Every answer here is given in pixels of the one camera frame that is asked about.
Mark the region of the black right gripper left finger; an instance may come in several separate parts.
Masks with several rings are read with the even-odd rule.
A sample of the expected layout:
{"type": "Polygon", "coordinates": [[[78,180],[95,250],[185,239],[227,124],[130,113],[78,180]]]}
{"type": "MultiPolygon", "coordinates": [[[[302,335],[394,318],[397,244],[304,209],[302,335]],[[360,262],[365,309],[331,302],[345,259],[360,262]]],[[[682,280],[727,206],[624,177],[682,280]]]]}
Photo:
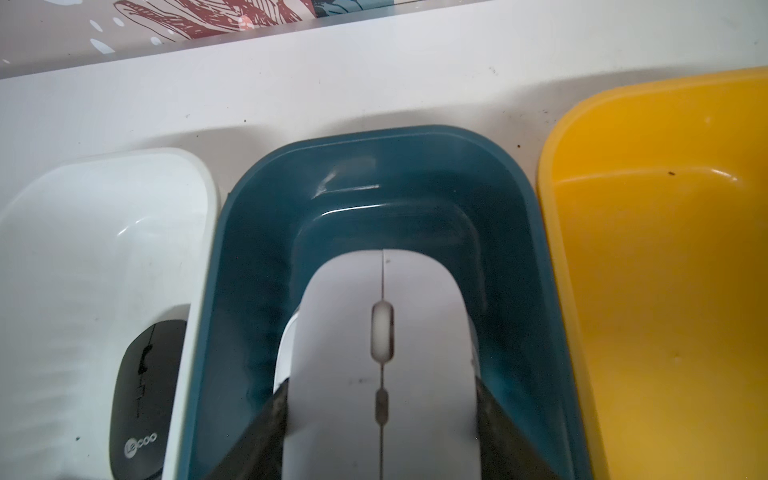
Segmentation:
{"type": "Polygon", "coordinates": [[[210,480],[281,479],[289,381],[283,381],[243,434],[208,474],[210,480]]]}

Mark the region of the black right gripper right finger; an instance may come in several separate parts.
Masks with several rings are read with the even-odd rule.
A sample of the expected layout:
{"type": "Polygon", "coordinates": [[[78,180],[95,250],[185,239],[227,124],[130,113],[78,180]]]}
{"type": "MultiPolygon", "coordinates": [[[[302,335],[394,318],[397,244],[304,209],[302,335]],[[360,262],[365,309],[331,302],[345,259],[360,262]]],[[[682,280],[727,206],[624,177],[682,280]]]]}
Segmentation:
{"type": "Polygon", "coordinates": [[[479,377],[475,386],[481,478],[560,479],[479,377]]]}

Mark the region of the black mouse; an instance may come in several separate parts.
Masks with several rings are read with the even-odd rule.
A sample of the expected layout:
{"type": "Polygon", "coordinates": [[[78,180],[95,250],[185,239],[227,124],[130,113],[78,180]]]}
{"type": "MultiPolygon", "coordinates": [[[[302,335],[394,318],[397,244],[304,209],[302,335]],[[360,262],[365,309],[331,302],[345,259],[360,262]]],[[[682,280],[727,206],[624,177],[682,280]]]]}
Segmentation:
{"type": "Polygon", "coordinates": [[[162,476],[173,412],[184,320],[155,323],[127,347],[113,395],[109,460],[115,479],[162,476]]]}

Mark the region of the white mouse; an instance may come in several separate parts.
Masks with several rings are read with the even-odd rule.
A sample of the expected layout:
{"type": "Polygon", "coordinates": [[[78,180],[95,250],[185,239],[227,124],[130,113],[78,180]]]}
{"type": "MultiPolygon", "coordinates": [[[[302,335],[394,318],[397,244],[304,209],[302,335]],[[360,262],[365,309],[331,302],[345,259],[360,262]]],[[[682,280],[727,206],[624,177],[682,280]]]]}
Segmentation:
{"type": "Polygon", "coordinates": [[[405,250],[337,256],[299,305],[286,479],[477,479],[476,355],[460,289],[405,250]]]}
{"type": "Polygon", "coordinates": [[[275,364],[273,392],[290,377],[292,370],[293,350],[295,343],[296,322],[299,317],[299,309],[296,309],[282,333],[275,364]]]}

